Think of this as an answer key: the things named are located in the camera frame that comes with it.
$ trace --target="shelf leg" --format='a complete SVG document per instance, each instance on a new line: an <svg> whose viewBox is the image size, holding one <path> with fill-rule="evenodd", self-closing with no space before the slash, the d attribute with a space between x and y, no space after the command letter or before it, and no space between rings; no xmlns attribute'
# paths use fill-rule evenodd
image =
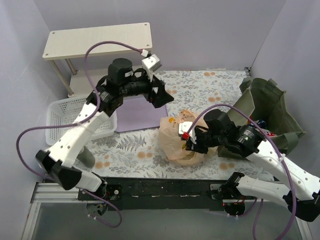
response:
<svg viewBox="0 0 320 240"><path fill-rule="evenodd" d="M65 61L66 61L66 64L68 64L72 74L77 75L77 70L76 70L75 66L72 64L71 60L69 58L66 58Z"/></svg>
<svg viewBox="0 0 320 240"><path fill-rule="evenodd" d="M58 77L60 78L61 82L63 83L63 85L67 89L68 95L69 96L74 95L74 92L71 90L71 88L70 88L70 86L68 84L68 81L62 75L62 73L61 73L60 69L58 68L57 64L55 63L55 61L54 60L49 60L48 62L51 64L51 66L53 67L55 73L58 75Z"/></svg>

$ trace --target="purple placemat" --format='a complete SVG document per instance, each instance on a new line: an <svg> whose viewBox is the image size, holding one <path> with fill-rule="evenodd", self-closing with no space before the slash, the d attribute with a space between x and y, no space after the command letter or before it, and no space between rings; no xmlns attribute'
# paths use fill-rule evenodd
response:
<svg viewBox="0 0 320 240"><path fill-rule="evenodd" d="M160 108L148 102L143 96L126 98L116 110L116 132L127 132L160 126L160 119L168 116L167 107Z"/></svg>

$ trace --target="white plastic basket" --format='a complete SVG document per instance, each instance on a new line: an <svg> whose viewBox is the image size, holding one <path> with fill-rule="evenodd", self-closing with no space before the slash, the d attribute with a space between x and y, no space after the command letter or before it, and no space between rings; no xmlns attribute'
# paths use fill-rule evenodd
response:
<svg viewBox="0 0 320 240"><path fill-rule="evenodd" d="M46 113L46 125L58 126L72 124L81 112L86 97L78 96L52 102ZM102 124L92 135L91 140L108 137L114 134L117 128L117 114L112 116ZM48 145L54 145L69 128L52 128L45 130L45 141Z"/></svg>

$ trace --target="gray wall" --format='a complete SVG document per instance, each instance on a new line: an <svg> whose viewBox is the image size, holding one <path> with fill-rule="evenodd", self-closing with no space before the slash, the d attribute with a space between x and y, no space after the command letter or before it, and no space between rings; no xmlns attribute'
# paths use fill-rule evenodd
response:
<svg viewBox="0 0 320 240"><path fill-rule="evenodd" d="M42 60L49 29L32 0L0 0L0 29L0 239L17 240L39 179L18 159L16 138L26 128L44 125L48 104L67 93ZM22 154L33 168L44 135L38 131L22 139Z"/></svg>
<svg viewBox="0 0 320 240"><path fill-rule="evenodd" d="M34 2L51 31L150 22L162 69L191 70L250 67L285 0Z"/></svg>
<svg viewBox="0 0 320 240"><path fill-rule="evenodd" d="M320 177L320 1L287 0L252 66L287 90L290 113L308 133L290 158ZM309 224L314 239L320 217Z"/></svg>

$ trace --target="crumpled bag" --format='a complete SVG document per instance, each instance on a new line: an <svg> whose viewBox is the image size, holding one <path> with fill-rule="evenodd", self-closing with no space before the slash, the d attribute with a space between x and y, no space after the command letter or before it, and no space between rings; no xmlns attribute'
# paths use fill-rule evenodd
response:
<svg viewBox="0 0 320 240"><path fill-rule="evenodd" d="M184 109L176 118L168 116L160 119L159 145L169 161L173 161L182 166L192 166L210 158L216 151L216 147L209 148L207 154L187 151L186 141L181 140L178 136L179 124L183 122L193 122L197 116L198 114ZM196 125L205 128L208 127L203 118L199 119Z"/></svg>

